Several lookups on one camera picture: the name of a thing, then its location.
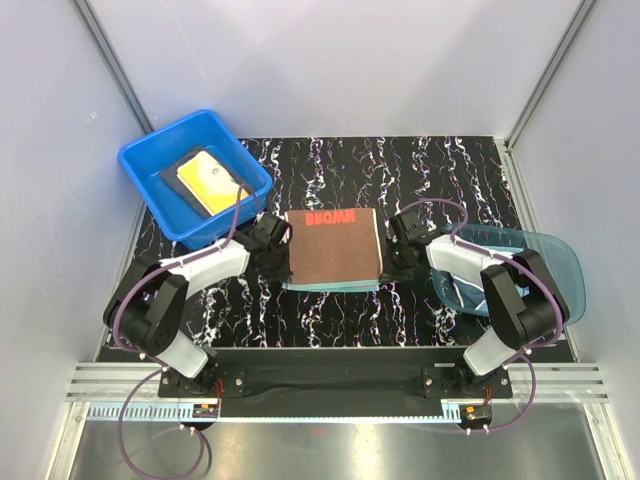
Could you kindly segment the yellow towel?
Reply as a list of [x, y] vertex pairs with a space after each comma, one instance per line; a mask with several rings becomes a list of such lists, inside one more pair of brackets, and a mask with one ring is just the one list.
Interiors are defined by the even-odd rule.
[[206, 150], [179, 166], [177, 177], [211, 216], [248, 196], [246, 189]]

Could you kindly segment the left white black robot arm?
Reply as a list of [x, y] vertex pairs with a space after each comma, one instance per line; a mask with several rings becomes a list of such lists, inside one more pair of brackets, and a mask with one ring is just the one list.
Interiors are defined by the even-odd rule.
[[206, 395], [215, 386], [216, 362], [181, 331], [187, 300], [248, 270], [267, 281], [288, 281], [292, 239], [293, 227], [286, 220], [263, 213], [198, 251], [164, 260], [139, 257], [107, 304], [103, 322], [120, 349], [177, 373], [193, 395]]

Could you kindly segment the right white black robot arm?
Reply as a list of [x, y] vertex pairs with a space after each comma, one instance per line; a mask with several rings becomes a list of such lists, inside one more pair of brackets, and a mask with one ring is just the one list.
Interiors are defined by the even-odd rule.
[[478, 244], [464, 234], [465, 222], [429, 230], [410, 210], [389, 223], [393, 236], [386, 240], [382, 283], [410, 281], [428, 268], [449, 275], [462, 290], [462, 308], [474, 290], [486, 309], [490, 328], [445, 373], [463, 395], [480, 394], [497, 370], [562, 332], [570, 310], [538, 251]]

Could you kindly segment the brown towel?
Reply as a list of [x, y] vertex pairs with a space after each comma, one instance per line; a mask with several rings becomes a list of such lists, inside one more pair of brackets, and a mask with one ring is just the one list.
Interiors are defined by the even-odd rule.
[[373, 208], [291, 210], [289, 268], [283, 287], [299, 292], [360, 293], [379, 289], [382, 253]]

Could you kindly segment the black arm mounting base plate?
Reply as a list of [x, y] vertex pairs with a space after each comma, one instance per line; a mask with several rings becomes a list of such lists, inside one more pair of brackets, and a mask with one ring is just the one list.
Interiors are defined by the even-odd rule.
[[259, 393], [408, 393], [427, 399], [502, 400], [513, 396], [498, 368], [474, 377], [461, 347], [221, 348], [194, 380], [170, 371], [158, 394], [169, 398], [225, 398]]

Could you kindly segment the dark grey-blue towel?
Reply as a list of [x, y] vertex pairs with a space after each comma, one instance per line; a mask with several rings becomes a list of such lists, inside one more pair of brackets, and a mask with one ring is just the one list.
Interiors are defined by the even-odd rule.
[[[207, 213], [207, 211], [205, 210], [205, 208], [199, 204], [199, 202], [196, 200], [196, 198], [190, 193], [190, 191], [181, 183], [181, 181], [179, 180], [179, 178], [177, 177], [177, 168], [181, 165], [183, 165], [187, 160], [190, 160], [191, 158], [193, 158], [198, 152], [200, 151], [204, 151], [206, 149], [202, 148], [202, 147], [195, 147], [192, 150], [190, 150], [185, 156], [183, 156], [182, 158], [180, 158], [177, 162], [175, 162], [174, 164], [170, 165], [169, 167], [165, 168], [164, 170], [162, 170], [159, 175], [160, 178], [163, 180], [163, 182], [173, 191], [175, 192], [182, 200], [184, 200], [186, 202], [186, 204], [196, 212], [196, 214], [203, 218], [203, 219], [208, 219], [210, 217], [212, 217], [211, 215], [209, 215]], [[243, 180], [236, 175], [229, 167], [225, 166], [225, 168], [231, 173], [231, 175], [234, 177], [234, 179], [240, 183], [241, 187], [244, 187], [246, 189], [246, 191], [248, 192], [248, 196], [249, 197], [252, 192], [250, 191], [249, 187], [243, 182]]]

